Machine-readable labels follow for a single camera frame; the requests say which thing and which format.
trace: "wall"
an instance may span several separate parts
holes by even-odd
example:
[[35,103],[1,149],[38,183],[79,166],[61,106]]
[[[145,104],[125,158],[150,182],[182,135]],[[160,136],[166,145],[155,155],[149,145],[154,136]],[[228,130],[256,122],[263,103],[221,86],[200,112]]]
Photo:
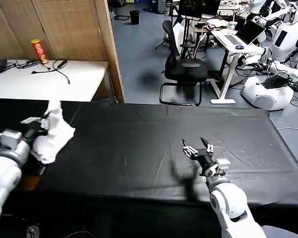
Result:
[[[116,98],[124,102],[107,0],[0,0],[0,58],[37,58],[35,38],[49,59],[108,61]],[[103,84],[97,95],[106,96]]]

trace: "trash can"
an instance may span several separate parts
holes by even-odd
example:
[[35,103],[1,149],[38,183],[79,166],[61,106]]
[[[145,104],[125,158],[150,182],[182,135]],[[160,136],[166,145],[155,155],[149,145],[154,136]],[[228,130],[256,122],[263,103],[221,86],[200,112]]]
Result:
[[130,11],[130,21],[132,25],[139,24],[139,14],[140,12],[137,10]]

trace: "red can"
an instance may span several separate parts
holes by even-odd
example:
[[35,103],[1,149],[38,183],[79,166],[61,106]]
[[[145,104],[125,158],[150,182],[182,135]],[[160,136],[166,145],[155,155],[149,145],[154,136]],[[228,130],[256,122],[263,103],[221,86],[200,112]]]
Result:
[[35,49],[35,52],[36,54],[38,55],[39,57],[39,60],[41,62],[41,64],[46,64],[49,62],[48,58],[46,57],[46,54],[44,52],[44,49],[42,47],[42,43],[39,39],[34,39],[31,41],[34,49]]

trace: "computer mouse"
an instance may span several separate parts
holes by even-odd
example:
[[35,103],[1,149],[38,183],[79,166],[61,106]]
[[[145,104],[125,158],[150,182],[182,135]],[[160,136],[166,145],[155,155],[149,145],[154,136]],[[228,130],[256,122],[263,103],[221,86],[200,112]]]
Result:
[[235,49],[237,49],[237,50],[243,50],[244,49],[244,46],[235,46]]

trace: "white table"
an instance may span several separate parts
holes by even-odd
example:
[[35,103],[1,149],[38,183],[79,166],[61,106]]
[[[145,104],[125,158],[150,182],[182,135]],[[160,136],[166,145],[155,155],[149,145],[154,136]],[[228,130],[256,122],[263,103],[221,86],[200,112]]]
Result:
[[253,52],[254,48],[257,48],[256,45],[254,44],[250,44],[248,46],[246,46],[243,50],[237,50],[235,48],[235,46],[226,46],[222,41],[221,39],[219,38],[220,35],[223,35],[224,32],[221,32],[221,31],[212,31],[211,32],[214,37],[216,39],[218,39],[222,45],[225,47],[226,50],[229,51],[228,53],[228,56],[233,56],[233,59],[232,59],[232,62],[229,66],[229,70],[227,72],[227,75],[226,75],[226,78],[225,78],[225,81],[224,81],[224,85],[222,87],[222,89],[220,90],[215,82],[214,79],[208,79],[208,81],[211,83],[214,91],[215,91],[215,94],[216,96],[218,97],[218,99],[212,99],[211,100],[211,103],[212,104],[235,104],[235,100],[234,99],[226,99],[225,96],[226,96],[226,93],[227,93],[227,90],[228,90],[228,87],[229,87],[229,84],[233,78],[233,75],[235,73],[235,68],[237,66],[237,61],[240,57],[241,54],[243,53],[249,53],[249,52]]
[[[19,64],[24,62],[26,60],[18,60]],[[51,60],[46,66],[52,68],[53,62]],[[39,64],[25,69],[14,67],[0,74],[0,98],[90,102],[104,80],[108,97],[113,101],[107,69],[108,62],[105,61],[69,60],[60,70],[69,78],[71,84],[68,84],[67,79],[56,71],[31,74],[32,71],[47,71]]]

